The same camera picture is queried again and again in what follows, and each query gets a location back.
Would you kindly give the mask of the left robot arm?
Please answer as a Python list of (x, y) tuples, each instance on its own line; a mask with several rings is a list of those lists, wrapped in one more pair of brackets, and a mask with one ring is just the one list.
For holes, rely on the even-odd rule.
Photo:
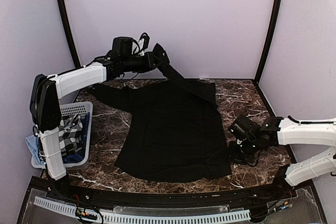
[(48, 175), (59, 180), (66, 175), (58, 141), (61, 121), (59, 101), (67, 95), (94, 84), (114, 80), (128, 72), (145, 73), (156, 68), (153, 53), (147, 52), (150, 37), (143, 33), (139, 40), (116, 37), (104, 56), (78, 69), (49, 76), (35, 77), (30, 100), (33, 133), (40, 138)]

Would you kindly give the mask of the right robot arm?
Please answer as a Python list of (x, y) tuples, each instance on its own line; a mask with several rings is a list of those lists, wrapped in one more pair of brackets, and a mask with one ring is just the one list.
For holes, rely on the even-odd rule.
[(241, 114), (228, 128), (236, 138), (229, 144), (232, 163), (256, 166), (256, 154), (269, 147), (292, 144), (323, 145), (328, 149), (305, 161), (282, 166), (268, 188), (273, 200), (280, 199), (288, 188), (324, 174), (335, 176), (335, 119), (303, 121), (269, 116), (259, 125)]

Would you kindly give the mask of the grey plastic laundry basket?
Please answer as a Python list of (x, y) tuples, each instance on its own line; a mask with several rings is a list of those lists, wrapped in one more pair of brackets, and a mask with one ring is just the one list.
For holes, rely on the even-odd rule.
[(89, 158), (93, 104), (68, 103), (60, 106), (58, 139), (66, 169), (84, 169)]

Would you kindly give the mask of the black long sleeve shirt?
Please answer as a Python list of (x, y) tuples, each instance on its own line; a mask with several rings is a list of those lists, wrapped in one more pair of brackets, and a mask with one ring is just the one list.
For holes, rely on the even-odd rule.
[(187, 183), (230, 175), (227, 139), (216, 104), (216, 86), (184, 79), (161, 45), (153, 52), (165, 81), (121, 89), (96, 84), (99, 102), (129, 112), (131, 126), (115, 166), (145, 180)]

